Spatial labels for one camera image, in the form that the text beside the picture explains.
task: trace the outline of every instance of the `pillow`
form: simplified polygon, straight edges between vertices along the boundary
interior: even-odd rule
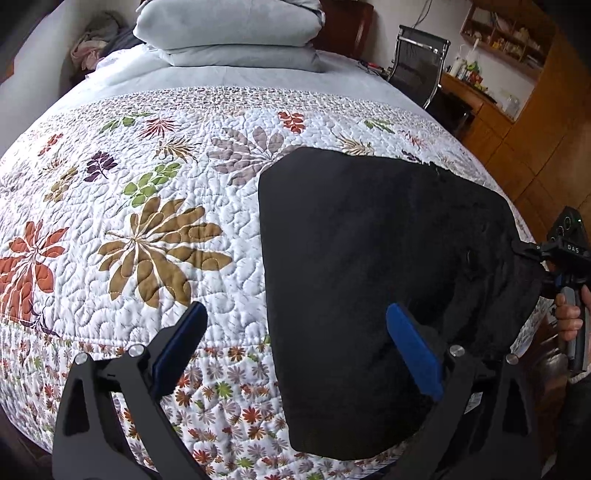
[[[134,35],[164,50],[218,44],[302,47],[318,34],[324,16],[299,4],[317,2],[152,0],[142,8]]]
[[[208,45],[203,47],[160,50],[160,58],[176,67],[255,67],[320,72],[316,49],[273,45]]]

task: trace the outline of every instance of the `wooden desk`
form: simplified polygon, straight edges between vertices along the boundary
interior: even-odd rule
[[[453,93],[472,107],[475,118],[463,136],[462,144],[486,165],[509,133],[513,120],[486,96],[457,78],[444,73],[439,83],[444,91]]]

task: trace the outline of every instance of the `metal screw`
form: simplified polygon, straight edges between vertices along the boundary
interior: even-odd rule
[[[88,355],[84,352],[81,352],[74,357],[74,363],[76,365],[82,365],[87,360],[88,360]]]
[[[449,348],[449,352],[452,356],[454,357],[459,357],[464,355],[464,353],[466,353],[466,351],[464,350],[464,347],[462,345],[452,345]]]
[[[141,343],[136,343],[135,345],[132,345],[129,347],[128,353],[129,356],[140,356],[142,353],[144,353],[145,347],[141,344]]]
[[[514,353],[508,353],[505,360],[509,365],[517,365],[519,363],[519,357]]]

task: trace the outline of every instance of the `finger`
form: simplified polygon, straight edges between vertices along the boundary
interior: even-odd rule
[[[558,320],[577,319],[580,315],[581,310],[574,305],[562,305],[561,307],[556,308],[556,312],[554,312],[554,316],[558,318]]]
[[[558,331],[559,332],[567,332],[569,330],[577,331],[583,326],[583,321],[581,319],[569,319],[569,320],[559,320],[558,321]]]
[[[559,293],[558,295],[556,295],[556,301],[554,303],[556,304],[557,307],[560,307],[561,305],[566,304],[566,297],[564,296],[564,294]]]
[[[583,288],[581,288],[581,300],[583,300],[585,306],[591,310],[591,291],[589,291],[587,285],[583,285]]]
[[[558,336],[562,338],[562,340],[564,340],[565,342],[570,342],[571,340],[577,338],[577,332],[569,330],[568,332],[560,332]]]

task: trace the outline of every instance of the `black handle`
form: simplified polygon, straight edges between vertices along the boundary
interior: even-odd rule
[[[583,321],[583,326],[577,332],[574,340],[571,340],[566,345],[566,355],[569,359],[569,370],[573,375],[578,375],[587,371],[589,366],[589,311],[581,300],[579,289],[571,287],[563,288],[560,293],[564,294],[566,303],[579,307],[581,311],[580,318]]]

